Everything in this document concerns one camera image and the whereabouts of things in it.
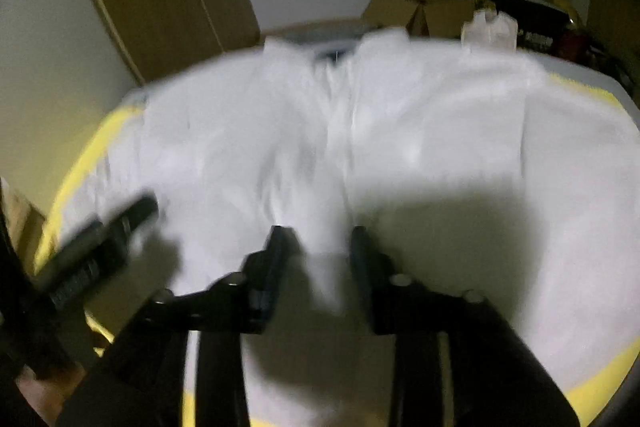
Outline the person left hand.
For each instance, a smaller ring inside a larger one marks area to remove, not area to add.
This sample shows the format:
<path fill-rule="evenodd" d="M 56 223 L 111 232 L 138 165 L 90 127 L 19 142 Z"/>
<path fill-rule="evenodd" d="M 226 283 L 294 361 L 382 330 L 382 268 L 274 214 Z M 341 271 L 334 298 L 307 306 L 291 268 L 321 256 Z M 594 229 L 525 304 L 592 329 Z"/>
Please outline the person left hand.
<path fill-rule="evenodd" d="M 31 369 L 25 367 L 15 384 L 38 416 L 48 426 L 54 426 L 64 403 L 85 376 L 85 369 L 78 363 L 58 369 L 45 379 L 38 379 Z"/>

